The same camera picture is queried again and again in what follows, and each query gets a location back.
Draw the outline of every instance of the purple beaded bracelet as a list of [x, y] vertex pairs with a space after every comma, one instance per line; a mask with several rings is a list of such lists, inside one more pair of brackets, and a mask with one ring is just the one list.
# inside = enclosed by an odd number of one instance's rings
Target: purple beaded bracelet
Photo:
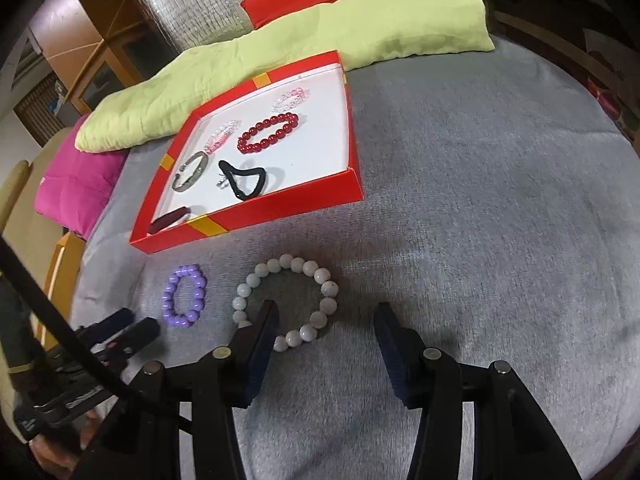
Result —
[[[193, 289], [193, 303], [191, 303], [191, 309], [186, 314], [176, 314], [174, 292], [178, 288], [180, 279], [185, 276], [191, 276], [193, 280], [193, 286], [195, 287]], [[169, 281], [162, 295], [162, 317], [168, 326], [188, 328], [198, 320], [200, 311], [204, 308], [204, 287], [206, 285], [207, 280], [196, 264], [180, 266], [175, 272], [169, 274]]]

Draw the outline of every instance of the white beaded bracelet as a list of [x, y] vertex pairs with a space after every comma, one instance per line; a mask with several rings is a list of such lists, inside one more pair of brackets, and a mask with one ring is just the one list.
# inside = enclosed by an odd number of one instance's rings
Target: white beaded bracelet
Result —
[[260, 285], [262, 278], [269, 274], [276, 274], [282, 269], [291, 269], [299, 274], [304, 272], [307, 276], [316, 280], [320, 285], [320, 292], [324, 298], [320, 301], [319, 310], [316, 310], [309, 317], [309, 323], [300, 327], [300, 330], [290, 330], [287, 335], [279, 335], [273, 343], [276, 352], [284, 352], [287, 348], [300, 346], [303, 341], [312, 342], [318, 337], [318, 330], [326, 325], [327, 316], [333, 314], [338, 303], [334, 298], [338, 295], [340, 288], [338, 284], [331, 281], [331, 273], [324, 267], [320, 267], [315, 261], [306, 262], [302, 258], [294, 258], [291, 254], [283, 254], [279, 259], [272, 258], [265, 264], [257, 264], [254, 272], [246, 277], [244, 283], [238, 285], [238, 296], [232, 301], [235, 310], [233, 320], [238, 324], [238, 328], [251, 325], [251, 321], [246, 318], [244, 312], [246, 308], [246, 298], [251, 295], [254, 288]]

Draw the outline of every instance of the light green pillow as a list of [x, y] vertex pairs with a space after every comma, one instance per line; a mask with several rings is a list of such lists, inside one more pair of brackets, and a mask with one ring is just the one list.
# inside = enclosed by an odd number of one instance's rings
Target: light green pillow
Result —
[[76, 137], [83, 152], [173, 135], [189, 113], [238, 83], [337, 50], [345, 70], [412, 54], [494, 49], [482, 0], [338, 0], [224, 43], [191, 48], [156, 76], [104, 98]]

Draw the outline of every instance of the red beaded bracelet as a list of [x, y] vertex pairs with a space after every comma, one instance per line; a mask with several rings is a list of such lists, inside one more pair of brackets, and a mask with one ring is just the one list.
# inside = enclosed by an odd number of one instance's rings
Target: red beaded bracelet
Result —
[[[261, 130], [268, 128], [269, 126], [273, 126], [278, 123], [285, 123], [283, 126], [278, 129], [274, 134], [271, 134], [266, 139], [261, 140], [260, 142], [256, 142], [255, 144], [249, 144], [248, 141], [256, 135]], [[249, 131], [243, 133], [238, 139], [238, 151], [243, 154], [247, 153], [258, 153], [268, 148], [272, 144], [278, 142], [279, 139], [284, 139], [287, 134], [290, 134], [293, 131], [293, 128], [298, 126], [298, 116], [296, 114], [292, 114], [288, 112], [286, 114], [278, 114], [270, 117], [269, 119], [265, 119], [263, 121], [258, 121], [255, 123], [255, 126], [249, 128]]]

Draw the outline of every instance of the person's hand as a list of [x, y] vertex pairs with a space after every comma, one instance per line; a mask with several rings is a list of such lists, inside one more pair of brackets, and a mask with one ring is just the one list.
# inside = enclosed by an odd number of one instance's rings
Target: person's hand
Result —
[[[100, 417], [98, 417], [95, 410], [89, 410], [84, 415], [86, 416], [86, 422], [80, 430], [81, 449], [87, 447], [101, 423]], [[79, 456], [42, 435], [38, 435], [31, 440], [29, 447], [40, 467], [58, 480], [67, 480], [80, 460]]]

